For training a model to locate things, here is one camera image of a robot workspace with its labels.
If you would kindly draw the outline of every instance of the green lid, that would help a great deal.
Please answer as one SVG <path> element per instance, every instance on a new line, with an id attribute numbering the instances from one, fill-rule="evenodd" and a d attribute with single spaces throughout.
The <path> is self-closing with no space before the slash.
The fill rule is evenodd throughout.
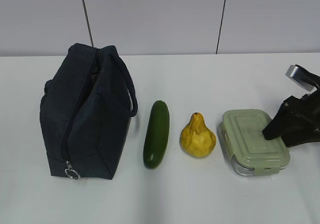
<path id="1" fill-rule="evenodd" d="M 222 118 L 221 130 L 229 158 L 254 169 L 255 174 L 278 173 L 290 161 L 282 139 L 265 140 L 262 131 L 271 119 L 262 110 L 230 110 Z"/>

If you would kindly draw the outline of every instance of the green cucumber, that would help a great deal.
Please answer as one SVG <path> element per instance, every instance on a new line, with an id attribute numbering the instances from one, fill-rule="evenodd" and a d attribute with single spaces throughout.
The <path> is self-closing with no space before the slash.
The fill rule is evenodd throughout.
<path id="1" fill-rule="evenodd" d="M 169 120 L 169 110 L 165 102 L 155 101 L 151 108 L 143 147 L 144 165 L 149 169 L 154 169 L 160 165 L 165 155 L 169 136 Z"/>

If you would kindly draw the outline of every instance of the tabletop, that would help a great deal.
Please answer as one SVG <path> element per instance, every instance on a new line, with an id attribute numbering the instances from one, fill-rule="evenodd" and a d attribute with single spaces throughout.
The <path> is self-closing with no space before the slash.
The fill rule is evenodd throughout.
<path id="1" fill-rule="evenodd" d="M 220 142 L 196 159 L 179 145 L 192 113 L 217 133 L 232 109 L 273 118 L 287 97 L 306 93 L 285 76 L 299 64 L 320 74 L 320 53 L 124 56 L 138 115 L 113 180 L 51 177 L 39 123 L 44 83 L 64 57 L 0 57 L 0 223 L 320 223 L 320 145 L 290 148 L 279 174 L 244 177 Z M 170 134 L 161 165 L 143 164 L 152 104 L 167 103 Z"/>

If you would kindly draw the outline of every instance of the pear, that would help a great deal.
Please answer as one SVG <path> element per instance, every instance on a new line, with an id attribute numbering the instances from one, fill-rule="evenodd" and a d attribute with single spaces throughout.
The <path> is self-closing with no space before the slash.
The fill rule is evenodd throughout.
<path id="1" fill-rule="evenodd" d="M 196 112 L 181 132 L 181 148 L 193 157 L 205 157 L 216 146 L 216 136 L 205 126 L 204 122 L 204 117 Z"/>

